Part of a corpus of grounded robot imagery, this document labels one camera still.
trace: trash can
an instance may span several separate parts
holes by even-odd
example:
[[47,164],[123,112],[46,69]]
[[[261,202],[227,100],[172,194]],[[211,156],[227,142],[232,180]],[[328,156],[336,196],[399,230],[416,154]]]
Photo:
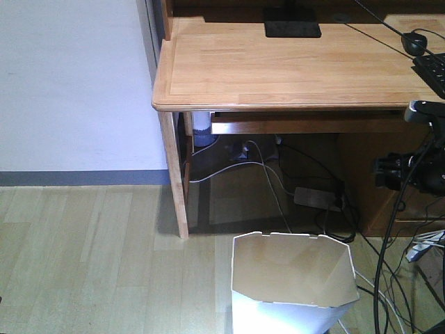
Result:
[[325,235],[234,238],[234,334],[323,334],[359,299],[349,246]]

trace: desk top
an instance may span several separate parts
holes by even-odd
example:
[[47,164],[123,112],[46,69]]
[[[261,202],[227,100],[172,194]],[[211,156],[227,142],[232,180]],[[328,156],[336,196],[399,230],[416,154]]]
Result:
[[[414,73],[400,36],[372,19],[324,19],[321,38],[267,38],[261,22],[173,20],[154,84],[158,111],[379,110],[443,101]],[[385,21],[402,32],[445,34],[443,10],[387,13]],[[424,34],[431,51],[445,52],[444,40]]]

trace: laminate flooring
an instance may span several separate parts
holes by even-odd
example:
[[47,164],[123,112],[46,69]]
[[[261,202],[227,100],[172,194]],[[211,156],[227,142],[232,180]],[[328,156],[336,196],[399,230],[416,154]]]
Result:
[[[177,236],[169,186],[0,188],[0,333],[230,334],[233,237],[284,230],[263,177],[251,166],[194,184],[188,240]],[[298,217],[289,219],[298,232]],[[406,243],[388,250],[391,265]],[[377,257],[361,237],[350,247],[372,279]],[[444,318],[413,264],[399,278],[420,329]],[[399,293],[396,301],[406,316]],[[350,333],[373,333],[371,297],[342,321]]]

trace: baseboard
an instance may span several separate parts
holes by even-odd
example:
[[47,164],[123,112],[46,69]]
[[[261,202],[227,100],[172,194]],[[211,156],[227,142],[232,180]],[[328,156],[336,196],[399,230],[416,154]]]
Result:
[[168,170],[0,172],[0,186],[103,186],[169,183]]

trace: keyboard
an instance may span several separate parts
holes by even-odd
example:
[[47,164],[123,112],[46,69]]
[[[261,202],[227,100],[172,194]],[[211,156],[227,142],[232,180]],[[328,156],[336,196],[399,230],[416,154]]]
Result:
[[437,58],[429,54],[414,58],[414,70],[436,94],[445,99],[445,54],[435,56]]

